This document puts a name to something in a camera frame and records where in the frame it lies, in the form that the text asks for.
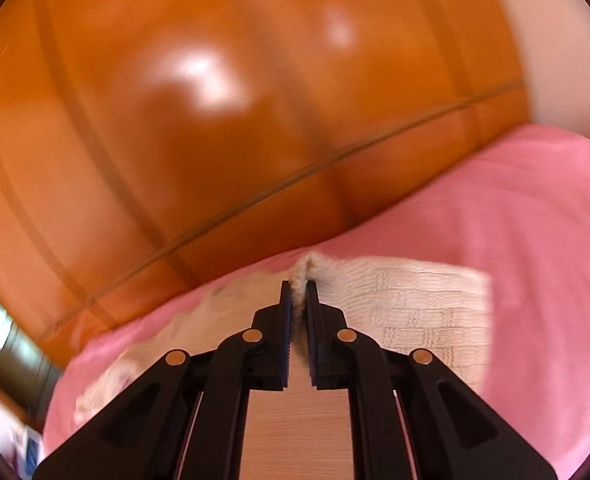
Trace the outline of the cream knitted sweater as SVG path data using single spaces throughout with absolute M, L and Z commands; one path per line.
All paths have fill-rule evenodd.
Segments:
M 349 327 L 401 353 L 436 347 L 474 390 L 481 389 L 492 345 L 489 277 L 449 264 L 402 258 L 333 259 L 309 252 L 289 269 L 254 271 L 211 287 L 199 304 L 176 314 L 157 334 L 132 344 L 76 400 L 82 426 L 174 348 L 192 356 L 243 330 L 275 304 L 281 284 L 294 294 L 289 384 L 249 396 L 241 476 L 244 479 L 353 478 L 347 394 L 312 387 L 304 323 L 304 290 L 317 284 L 322 302 L 344 312 Z

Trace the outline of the pink bedspread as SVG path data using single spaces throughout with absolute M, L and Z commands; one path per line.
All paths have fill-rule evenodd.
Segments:
M 492 345 L 475 390 L 572 477 L 590 454 L 590 140 L 527 125 L 383 214 L 331 240 L 267 258 L 96 337 L 70 361 L 48 407 L 46 452 L 81 426 L 76 400 L 132 344 L 197 307 L 211 287 L 289 269 L 309 252 L 402 258 L 490 280 Z

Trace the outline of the orange wooden wardrobe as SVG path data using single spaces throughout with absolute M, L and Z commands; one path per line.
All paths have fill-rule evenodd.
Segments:
M 528 117 L 499 0 L 0 0 L 0 300 L 65 366 Z

